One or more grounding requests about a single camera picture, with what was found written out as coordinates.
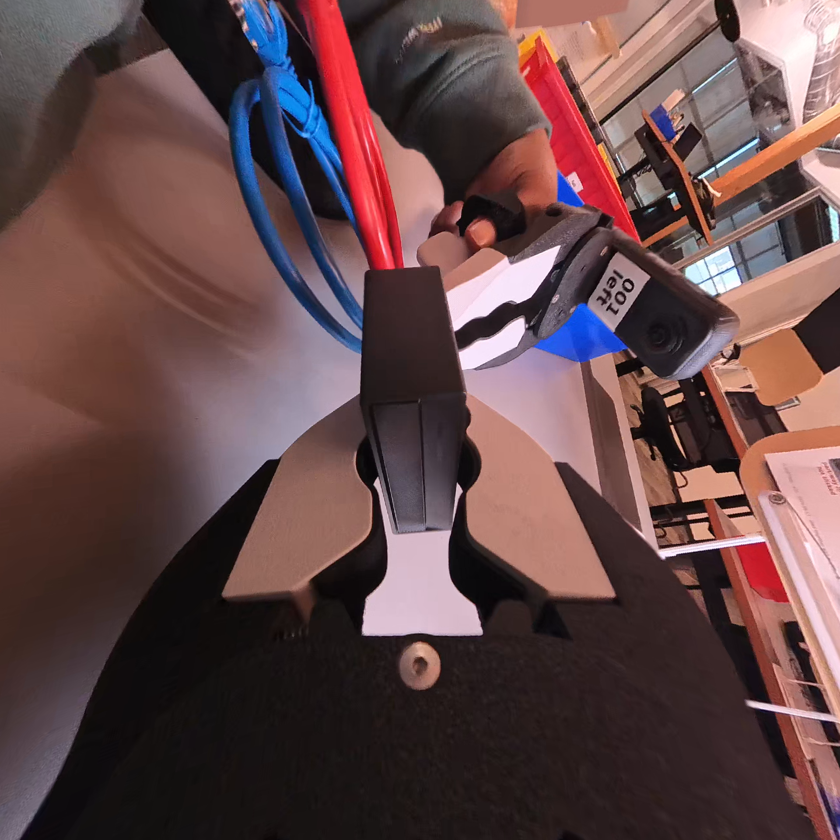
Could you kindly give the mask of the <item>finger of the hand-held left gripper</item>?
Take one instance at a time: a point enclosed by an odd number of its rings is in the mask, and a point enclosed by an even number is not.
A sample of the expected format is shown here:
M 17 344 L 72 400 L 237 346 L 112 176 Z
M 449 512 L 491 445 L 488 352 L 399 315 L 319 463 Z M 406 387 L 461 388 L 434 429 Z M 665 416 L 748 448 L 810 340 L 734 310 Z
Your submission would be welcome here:
M 506 364 L 533 346 L 533 333 L 523 320 L 513 320 L 485 338 L 478 338 L 458 351 L 463 371 L 480 370 Z
M 454 330 L 491 314 L 505 303 L 529 299 L 551 272 L 560 251 L 548 248 L 511 262 L 493 248 L 483 248 L 443 276 Z

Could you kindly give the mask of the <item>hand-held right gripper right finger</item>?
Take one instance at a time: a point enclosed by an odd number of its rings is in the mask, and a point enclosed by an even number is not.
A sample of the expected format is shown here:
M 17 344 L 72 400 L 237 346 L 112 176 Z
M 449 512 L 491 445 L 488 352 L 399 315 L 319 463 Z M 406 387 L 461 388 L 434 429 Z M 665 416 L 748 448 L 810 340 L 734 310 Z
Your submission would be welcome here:
M 612 602 L 613 585 L 548 452 L 472 395 L 468 441 L 479 458 L 462 494 L 468 540 L 528 595 Z

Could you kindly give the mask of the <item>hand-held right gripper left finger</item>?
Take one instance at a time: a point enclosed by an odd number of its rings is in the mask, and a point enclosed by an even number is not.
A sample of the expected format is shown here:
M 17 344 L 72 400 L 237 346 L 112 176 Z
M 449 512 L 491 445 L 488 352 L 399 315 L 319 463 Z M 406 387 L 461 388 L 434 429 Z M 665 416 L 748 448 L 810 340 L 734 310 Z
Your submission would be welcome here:
M 224 586 L 228 602 L 292 602 L 308 619 L 319 600 L 362 624 L 380 584 L 380 502 L 360 401 L 318 421 L 280 458 Z

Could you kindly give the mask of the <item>black network switch box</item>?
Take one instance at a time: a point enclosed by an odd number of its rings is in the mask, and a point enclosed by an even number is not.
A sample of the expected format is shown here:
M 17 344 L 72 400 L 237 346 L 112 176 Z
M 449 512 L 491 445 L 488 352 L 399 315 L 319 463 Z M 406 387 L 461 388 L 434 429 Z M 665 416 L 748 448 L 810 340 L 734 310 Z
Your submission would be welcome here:
M 365 273 L 360 407 L 394 533 L 450 530 L 469 413 L 439 268 Z

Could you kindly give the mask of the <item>person's left forearm green sleeve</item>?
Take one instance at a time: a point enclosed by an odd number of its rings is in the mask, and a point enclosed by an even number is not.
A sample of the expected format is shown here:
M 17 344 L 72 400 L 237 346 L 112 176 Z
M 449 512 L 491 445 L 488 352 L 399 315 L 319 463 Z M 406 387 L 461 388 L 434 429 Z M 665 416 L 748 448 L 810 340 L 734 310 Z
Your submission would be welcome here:
M 342 1 L 365 95 L 403 147 L 432 165 L 446 204 L 510 144 L 551 133 L 518 48 L 484 1 Z

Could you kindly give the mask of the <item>person's left hand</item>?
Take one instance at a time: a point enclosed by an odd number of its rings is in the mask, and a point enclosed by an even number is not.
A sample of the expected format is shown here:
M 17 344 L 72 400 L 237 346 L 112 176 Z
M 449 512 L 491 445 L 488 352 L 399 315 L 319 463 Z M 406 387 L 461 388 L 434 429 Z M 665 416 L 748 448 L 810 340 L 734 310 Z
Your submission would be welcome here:
M 557 166 L 546 129 L 537 129 L 509 143 L 473 179 L 465 189 L 462 200 L 446 205 L 433 219 L 428 231 L 431 238 L 443 232 L 458 233 L 458 221 L 464 200 L 474 194 L 510 191 L 518 196 L 528 217 L 539 215 L 557 197 Z M 492 247 L 497 230 L 491 220 L 477 217 L 465 231 L 469 248 Z

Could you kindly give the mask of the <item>blue plastic bin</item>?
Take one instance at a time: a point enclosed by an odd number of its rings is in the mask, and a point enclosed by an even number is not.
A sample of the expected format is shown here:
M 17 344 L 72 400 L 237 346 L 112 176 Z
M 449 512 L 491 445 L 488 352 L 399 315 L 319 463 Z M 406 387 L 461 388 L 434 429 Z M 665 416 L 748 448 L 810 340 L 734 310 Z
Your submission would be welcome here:
M 592 361 L 627 348 L 585 305 L 580 305 L 557 332 L 535 347 L 576 363 Z

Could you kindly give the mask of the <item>black office chair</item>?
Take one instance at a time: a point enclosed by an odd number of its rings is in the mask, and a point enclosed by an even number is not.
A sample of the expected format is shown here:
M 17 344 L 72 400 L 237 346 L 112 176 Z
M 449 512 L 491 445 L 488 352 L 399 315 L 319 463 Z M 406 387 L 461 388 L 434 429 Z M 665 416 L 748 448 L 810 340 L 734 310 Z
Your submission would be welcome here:
M 680 380 L 679 402 L 667 405 L 653 386 L 641 391 L 641 405 L 633 406 L 639 424 L 634 440 L 648 446 L 652 459 L 660 456 L 674 473 L 711 467 L 718 474 L 737 474 L 740 457 L 701 374 Z

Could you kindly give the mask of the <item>wooden chair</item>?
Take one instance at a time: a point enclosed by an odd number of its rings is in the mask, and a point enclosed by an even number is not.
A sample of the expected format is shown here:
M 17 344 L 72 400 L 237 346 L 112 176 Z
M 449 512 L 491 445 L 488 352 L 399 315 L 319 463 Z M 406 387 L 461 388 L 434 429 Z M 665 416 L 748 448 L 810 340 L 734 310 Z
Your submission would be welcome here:
M 817 387 L 824 372 L 793 329 L 741 346 L 740 362 L 754 380 L 759 402 L 780 405 Z

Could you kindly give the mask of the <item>wooden top standing desk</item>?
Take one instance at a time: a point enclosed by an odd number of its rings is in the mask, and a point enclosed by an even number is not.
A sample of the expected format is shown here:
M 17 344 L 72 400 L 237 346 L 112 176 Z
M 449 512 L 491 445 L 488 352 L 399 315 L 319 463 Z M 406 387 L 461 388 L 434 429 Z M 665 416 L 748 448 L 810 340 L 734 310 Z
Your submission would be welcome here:
M 666 236 L 687 224 L 710 245 L 711 231 L 717 224 L 718 193 L 706 179 L 690 174 L 686 168 L 686 158 L 698 145 L 701 133 L 676 111 L 678 102 L 676 91 L 653 111 L 643 113 L 644 124 L 634 133 L 642 157 L 620 174 L 617 183 L 621 194 L 633 203 L 629 213 L 642 240 Z M 646 173 L 654 174 L 665 193 L 642 204 L 635 197 L 635 183 Z

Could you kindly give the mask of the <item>red plastic bin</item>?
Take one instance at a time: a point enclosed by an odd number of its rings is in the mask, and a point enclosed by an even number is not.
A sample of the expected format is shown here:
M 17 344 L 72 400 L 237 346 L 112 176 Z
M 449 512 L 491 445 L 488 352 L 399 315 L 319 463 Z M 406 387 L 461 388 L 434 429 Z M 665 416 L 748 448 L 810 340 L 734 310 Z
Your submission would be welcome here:
M 520 71 L 551 125 L 549 142 L 559 173 L 559 201 L 600 209 L 614 220 L 616 227 L 638 242 L 612 171 L 541 35 L 534 37 L 530 52 L 521 46 Z

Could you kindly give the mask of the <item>wooden beam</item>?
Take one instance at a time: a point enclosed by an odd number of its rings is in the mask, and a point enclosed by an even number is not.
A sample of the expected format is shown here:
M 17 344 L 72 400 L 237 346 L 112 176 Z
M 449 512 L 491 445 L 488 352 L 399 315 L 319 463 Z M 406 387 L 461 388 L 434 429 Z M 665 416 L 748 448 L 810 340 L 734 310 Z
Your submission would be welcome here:
M 791 163 L 800 160 L 839 133 L 839 104 L 772 143 L 750 160 L 711 182 L 715 204 L 721 205 Z

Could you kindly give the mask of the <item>clear acrylic sign holder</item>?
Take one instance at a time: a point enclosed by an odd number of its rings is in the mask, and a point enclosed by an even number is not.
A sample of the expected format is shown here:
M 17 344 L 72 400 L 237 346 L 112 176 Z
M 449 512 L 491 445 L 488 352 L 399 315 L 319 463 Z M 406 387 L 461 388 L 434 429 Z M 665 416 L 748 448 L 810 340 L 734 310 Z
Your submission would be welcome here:
M 830 708 L 839 690 L 839 447 L 768 453 L 772 488 L 759 494 L 780 577 Z

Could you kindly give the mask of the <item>small red bin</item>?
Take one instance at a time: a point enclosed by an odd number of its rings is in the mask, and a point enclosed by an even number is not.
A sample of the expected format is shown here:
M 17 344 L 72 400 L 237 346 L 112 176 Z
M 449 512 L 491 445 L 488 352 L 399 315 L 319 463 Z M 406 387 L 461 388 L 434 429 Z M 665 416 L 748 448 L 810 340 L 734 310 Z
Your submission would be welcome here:
M 753 542 L 735 548 L 750 587 L 763 599 L 789 603 L 789 597 L 766 542 Z

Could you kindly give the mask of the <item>person's green sweatshirt torso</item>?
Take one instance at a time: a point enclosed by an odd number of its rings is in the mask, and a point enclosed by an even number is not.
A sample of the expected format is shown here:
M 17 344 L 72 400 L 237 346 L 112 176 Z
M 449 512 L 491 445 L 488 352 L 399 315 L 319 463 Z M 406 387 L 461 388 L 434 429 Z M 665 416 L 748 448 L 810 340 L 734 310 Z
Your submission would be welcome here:
M 99 68 L 135 32 L 138 1 L 1 2 L 1 225 L 75 147 Z

